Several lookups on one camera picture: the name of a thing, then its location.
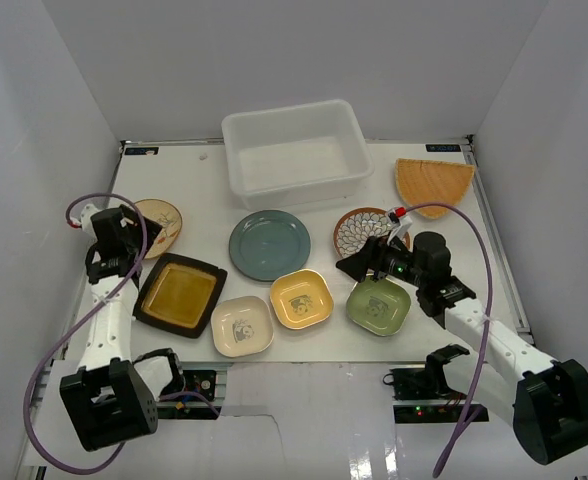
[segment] black square plate with yellow center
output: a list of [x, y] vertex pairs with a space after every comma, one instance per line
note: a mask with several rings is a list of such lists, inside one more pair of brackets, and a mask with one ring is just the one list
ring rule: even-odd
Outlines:
[[193, 258], [165, 253], [152, 268], [134, 317], [152, 327], [198, 338], [210, 321], [227, 272]]

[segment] robotic arm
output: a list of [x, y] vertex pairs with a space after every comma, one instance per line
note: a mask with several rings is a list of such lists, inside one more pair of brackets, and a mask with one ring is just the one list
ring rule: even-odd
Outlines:
[[[143, 240], [138, 216], [125, 206], [101, 211], [88, 204], [80, 223], [96, 238], [85, 258], [92, 301], [105, 301], [106, 305], [91, 320], [78, 370], [61, 379], [59, 391], [83, 448], [93, 451], [154, 433], [158, 426], [156, 399], [162, 391], [181, 391], [184, 378], [171, 349], [131, 360], [132, 311], [140, 273], [113, 298], [104, 300], [140, 253]], [[147, 252], [161, 226], [146, 219], [146, 228]]]
[[[425, 314], [478, 351], [484, 308], [475, 293], [452, 275], [445, 239], [434, 232], [414, 238], [410, 252], [400, 241], [411, 225], [389, 211], [397, 227], [384, 237], [370, 237], [354, 255], [336, 267], [357, 282], [369, 271], [418, 288]], [[511, 425], [516, 438], [536, 462], [547, 465], [588, 445], [588, 374], [575, 360], [559, 362], [523, 341], [501, 322], [489, 319], [486, 361], [475, 398]], [[467, 391], [477, 358], [449, 345], [428, 355], [419, 384], [439, 395]]]

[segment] beige bowl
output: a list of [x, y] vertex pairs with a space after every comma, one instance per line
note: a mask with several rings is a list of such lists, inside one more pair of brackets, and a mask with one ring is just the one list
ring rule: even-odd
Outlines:
[[294, 330], [327, 320], [334, 309], [325, 279], [313, 270], [278, 278], [270, 289], [270, 300], [279, 321]]
[[262, 352], [272, 344], [274, 327], [270, 309], [258, 297], [239, 297], [212, 312], [214, 346], [226, 357]]

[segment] square plate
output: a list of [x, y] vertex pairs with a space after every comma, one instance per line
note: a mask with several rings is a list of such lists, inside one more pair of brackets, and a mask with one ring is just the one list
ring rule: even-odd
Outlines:
[[279, 321], [294, 330], [327, 320], [334, 309], [325, 279], [313, 270], [277, 279], [270, 289], [270, 300]]
[[400, 285], [367, 277], [350, 293], [347, 316], [376, 335], [394, 335], [401, 329], [411, 304], [409, 294]]
[[226, 357], [259, 353], [274, 339], [270, 309], [258, 297], [240, 297], [218, 305], [212, 312], [214, 346]]
[[134, 306], [134, 317], [152, 327], [198, 338], [223, 291], [227, 272], [193, 258], [164, 253]]

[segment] teal plate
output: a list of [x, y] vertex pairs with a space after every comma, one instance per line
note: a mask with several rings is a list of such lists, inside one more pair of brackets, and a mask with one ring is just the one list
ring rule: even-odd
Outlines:
[[243, 275], [273, 282], [303, 268], [311, 244], [307, 228], [294, 215], [263, 210], [236, 225], [229, 246], [232, 263]]
[[401, 329], [411, 304], [409, 294], [400, 285], [389, 280], [374, 282], [367, 277], [356, 284], [347, 299], [347, 315], [376, 335], [394, 335]]

